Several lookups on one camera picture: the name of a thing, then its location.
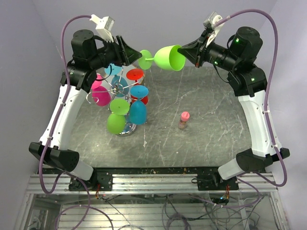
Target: pink plastic cup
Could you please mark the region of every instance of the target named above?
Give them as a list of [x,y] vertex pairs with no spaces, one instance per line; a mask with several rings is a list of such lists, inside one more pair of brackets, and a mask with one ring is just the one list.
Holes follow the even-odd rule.
[[94,83],[92,84],[92,87],[91,87],[92,90],[93,89],[97,89],[101,85],[101,81],[99,81],[99,80],[101,80],[102,77],[101,77],[101,75],[99,73],[97,73],[97,78],[96,79],[98,79],[98,80],[94,81]]
[[98,86],[96,89],[93,89],[92,98],[98,106],[106,106],[111,101],[111,96],[109,92],[107,92],[107,89],[103,86]]

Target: white bracket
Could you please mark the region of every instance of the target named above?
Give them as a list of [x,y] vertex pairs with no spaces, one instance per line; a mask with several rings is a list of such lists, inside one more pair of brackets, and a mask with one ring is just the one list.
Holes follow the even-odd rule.
[[[221,15],[216,15],[213,20],[212,20],[212,25],[216,24],[218,21],[222,20],[223,18],[221,17]],[[217,26],[214,31],[211,33],[210,37],[208,38],[207,44],[206,44],[206,48],[210,45],[210,43],[216,38],[217,34],[220,32],[222,26],[225,23]]]
[[113,36],[111,34],[111,29],[114,24],[114,20],[111,17],[103,17],[102,19],[92,14],[90,21],[96,23],[96,31],[99,33],[100,37],[107,42],[114,42]]

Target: green plastic cup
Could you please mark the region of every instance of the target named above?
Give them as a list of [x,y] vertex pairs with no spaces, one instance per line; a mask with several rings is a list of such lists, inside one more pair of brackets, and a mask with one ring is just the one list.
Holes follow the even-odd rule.
[[124,115],[110,114],[106,122],[107,130],[112,134],[121,133],[126,125],[126,118]]
[[167,46],[159,49],[154,56],[154,61],[158,67],[165,70],[180,71],[186,63],[186,58],[178,53],[180,45]]
[[139,66],[141,69],[149,69],[154,61],[161,69],[180,71],[186,63],[186,58],[178,53],[180,47],[180,45],[163,47],[158,50],[154,57],[148,50],[142,50]]

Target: chrome base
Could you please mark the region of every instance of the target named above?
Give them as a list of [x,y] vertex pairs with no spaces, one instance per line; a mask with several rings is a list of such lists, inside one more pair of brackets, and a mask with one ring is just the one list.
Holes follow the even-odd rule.
[[126,137],[131,135],[132,133],[134,133],[134,131],[136,130],[137,125],[133,124],[131,122],[127,122],[124,131],[122,131],[121,133],[117,134],[117,136],[119,137]]

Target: pink cap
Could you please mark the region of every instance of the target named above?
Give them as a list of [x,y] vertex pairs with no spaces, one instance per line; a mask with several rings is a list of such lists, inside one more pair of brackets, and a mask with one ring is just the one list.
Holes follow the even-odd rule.
[[190,114],[188,113],[188,112],[183,112],[182,114],[181,114],[181,120],[182,121],[188,121],[189,120],[189,118],[190,118]]

